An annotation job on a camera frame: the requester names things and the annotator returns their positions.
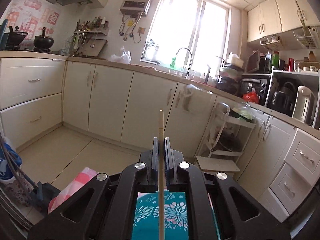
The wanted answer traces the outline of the bamboo chopstick pair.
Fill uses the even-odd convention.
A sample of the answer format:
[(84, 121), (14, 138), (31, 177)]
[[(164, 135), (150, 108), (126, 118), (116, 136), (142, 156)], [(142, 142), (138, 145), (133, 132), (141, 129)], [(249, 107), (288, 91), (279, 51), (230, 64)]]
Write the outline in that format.
[(164, 240), (164, 188), (165, 188), (165, 167), (164, 167), (164, 112), (159, 111), (159, 159), (158, 159), (158, 211), (159, 211), (159, 239)]

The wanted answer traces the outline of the white rolling kitchen cart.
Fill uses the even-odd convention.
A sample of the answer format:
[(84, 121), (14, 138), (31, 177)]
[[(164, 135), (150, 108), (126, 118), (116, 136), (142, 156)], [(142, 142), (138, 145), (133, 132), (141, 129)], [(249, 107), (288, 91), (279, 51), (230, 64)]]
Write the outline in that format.
[(224, 172), (234, 176), (240, 172), (237, 162), (255, 127), (255, 117), (248, 103), (234, 106), (217, 103), (195, 154), (195, 165), (210, 174)]

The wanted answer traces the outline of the chrome sink faucet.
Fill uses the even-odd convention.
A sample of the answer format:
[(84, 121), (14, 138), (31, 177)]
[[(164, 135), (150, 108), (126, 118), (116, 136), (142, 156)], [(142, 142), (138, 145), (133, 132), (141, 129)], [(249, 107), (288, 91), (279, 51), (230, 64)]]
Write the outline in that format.
[(183, 75), (184, 78), (187, 78), (187, 77), (190, 75), (190, 70), (191, 70), (191, 67), (192, 67), (192, 64), (193, 64), (193, 54), (192, 54), (192, 52), (191, 52), (191, 50), (190, 50), (189, 48), (187, 48), (187, 47), (182, 47), (182, 48), (180, 48), (180, 49), (177, 51), (177, 53), (175, 54), (175, 56), (177, 57), (178, 54), (179, 54), (179, 52), (180, 52), (181, 50), (183, 50), (183, 49), (186, 50), (186, 51), (188, 52), (188, 54), (189, 54), (189, 56), (185, 56), (185, 59), (184, 59), (184, 63), (189, 63), (189, 64), (188, 64), (188, 68), (187, 68), (186, 72), (185, 72), (184, 75)]

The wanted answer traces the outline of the red white checkered tablecloth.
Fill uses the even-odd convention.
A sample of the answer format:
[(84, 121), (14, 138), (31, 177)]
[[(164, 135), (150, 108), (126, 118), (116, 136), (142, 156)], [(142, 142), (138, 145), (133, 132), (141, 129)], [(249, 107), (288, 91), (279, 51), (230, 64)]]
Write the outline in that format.
[(81, 189), (86, 183), (98, 174), (97, 171), (86, 167), (84, 168), (53, 200), (48, 206), (48, 214), (58, 208), (64, 201)]

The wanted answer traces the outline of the red plastic bag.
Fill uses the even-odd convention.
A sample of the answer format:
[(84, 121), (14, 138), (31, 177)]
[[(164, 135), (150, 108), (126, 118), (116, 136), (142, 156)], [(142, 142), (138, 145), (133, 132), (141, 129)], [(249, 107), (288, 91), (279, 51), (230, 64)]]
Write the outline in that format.
[(246, 102), (251, 102), (251, 103), (259, 103), (259, 96), (255, 91), (246, 93), (242, 96), (242, 99), (245, 100)]

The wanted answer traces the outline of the white plastic bag on counter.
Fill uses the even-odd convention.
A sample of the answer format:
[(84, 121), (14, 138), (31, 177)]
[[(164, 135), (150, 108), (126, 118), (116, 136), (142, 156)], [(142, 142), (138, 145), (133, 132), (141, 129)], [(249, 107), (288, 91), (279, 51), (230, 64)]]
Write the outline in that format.
[(129, 50), (126, 50), (125, 47), (121, 47), (119, 51), (119, 55), (112, 54), (108, 58), (108, 61), (123, 63), (123, 64), (130, 64), (131, 59), (132, 59), (131, 52)]

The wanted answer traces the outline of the dark dustpan on floor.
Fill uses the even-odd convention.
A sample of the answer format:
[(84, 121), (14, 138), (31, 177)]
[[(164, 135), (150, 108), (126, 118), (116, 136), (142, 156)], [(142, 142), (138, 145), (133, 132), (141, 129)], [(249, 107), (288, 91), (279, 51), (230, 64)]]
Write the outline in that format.
[(42, 215), (46, 216), (49, 203), (58, 196), (61, 191), (50, 183), (38, 182), (36, 187), (29, 193), (31, 205)]

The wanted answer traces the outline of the black toaster oven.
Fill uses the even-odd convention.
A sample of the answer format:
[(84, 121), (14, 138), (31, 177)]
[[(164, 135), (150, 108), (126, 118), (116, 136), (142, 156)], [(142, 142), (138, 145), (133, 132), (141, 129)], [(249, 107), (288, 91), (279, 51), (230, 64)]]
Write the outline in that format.
[(258, 97), (258, 104), (264, 105), (267, 99), (267, 92), (270, 81), (262, 78), (244, 78), (240, 82), (239, 95), (243, 97), (245, 94), (255, 92)]

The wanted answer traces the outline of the white electric kettle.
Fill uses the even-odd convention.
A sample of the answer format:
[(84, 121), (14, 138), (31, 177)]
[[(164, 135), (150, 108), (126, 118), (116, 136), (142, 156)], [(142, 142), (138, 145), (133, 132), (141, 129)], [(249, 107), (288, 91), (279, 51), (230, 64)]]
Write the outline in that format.
[(302, 123), (310, 124), (315, 95), (306, 86), (299, 86), (292, 117)]

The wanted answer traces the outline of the blue patterned shopping bag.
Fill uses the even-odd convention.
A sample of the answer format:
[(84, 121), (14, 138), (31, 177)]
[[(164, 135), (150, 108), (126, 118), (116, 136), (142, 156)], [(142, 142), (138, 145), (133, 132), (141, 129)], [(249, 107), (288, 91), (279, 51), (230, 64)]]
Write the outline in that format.
[[(10, 157), (10, 162), (15, 171), (22, 165), (21, 157), (6, 141), (6, 137), (3, 138), (3, 145)], [(15, 176), (10, 168), (8, 158), (5, 157), (3, 149), (1, 148), (1, 183), (4, 185), (11, 184), (15, 180)]]

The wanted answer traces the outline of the black pot with lid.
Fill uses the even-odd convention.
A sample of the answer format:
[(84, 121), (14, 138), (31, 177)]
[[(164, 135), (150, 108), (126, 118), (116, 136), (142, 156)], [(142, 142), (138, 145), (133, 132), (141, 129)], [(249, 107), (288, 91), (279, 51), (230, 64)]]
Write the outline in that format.
[(33, 51), (49, 53), (54, 44), (54, 39), (46, 35), (46, 27), (42, 28), (42, 34), (35, 36)]

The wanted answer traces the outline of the black wok on stove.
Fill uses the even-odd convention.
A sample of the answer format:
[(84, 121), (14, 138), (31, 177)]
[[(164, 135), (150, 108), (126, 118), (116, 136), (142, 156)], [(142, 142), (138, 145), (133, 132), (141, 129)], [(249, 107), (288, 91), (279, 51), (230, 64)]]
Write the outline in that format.
[(18, 26), (15, 29), (9, 26), (9, 32), (5, 34), (8, 35), (7, 44), (5, 45), (6, 50), (19, 50), (20, 44), (28, 35), (28, 32), (19, 30)]

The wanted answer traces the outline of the wall utensil rack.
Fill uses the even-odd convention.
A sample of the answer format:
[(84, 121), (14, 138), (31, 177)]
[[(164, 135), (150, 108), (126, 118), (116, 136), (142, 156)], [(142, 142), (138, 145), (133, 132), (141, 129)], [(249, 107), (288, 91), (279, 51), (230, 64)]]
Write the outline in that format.
[(93, 20), (76, 23), (73, 33), (71, 54), (78, 57), (98, 58), (107, 45), (109, 22), (100, 16)]

